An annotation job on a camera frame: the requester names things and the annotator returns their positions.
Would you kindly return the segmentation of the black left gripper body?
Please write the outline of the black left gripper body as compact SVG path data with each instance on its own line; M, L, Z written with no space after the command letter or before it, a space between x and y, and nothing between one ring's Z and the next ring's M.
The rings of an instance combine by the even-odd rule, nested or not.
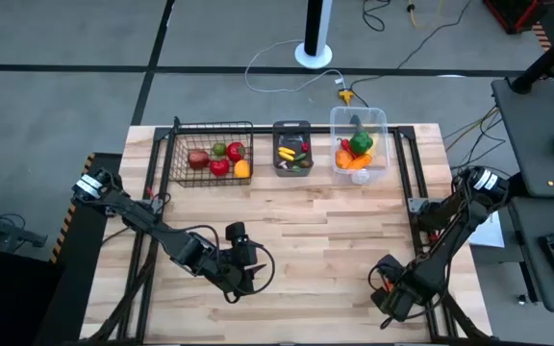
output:
M258 265L256 242L237 242L234 247L220 251L222 273L225 282L235 294L248 294L245 280L249 277L249 268Z

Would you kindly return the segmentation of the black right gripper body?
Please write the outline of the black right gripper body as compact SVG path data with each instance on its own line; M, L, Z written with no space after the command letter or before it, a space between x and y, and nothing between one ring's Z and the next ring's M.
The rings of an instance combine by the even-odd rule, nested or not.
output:
M371 294L371 301L385 315L396 321L406 321L416 318L412 313L414 305L418 304L419 285L402 282L386 290L384 287L375 288Z

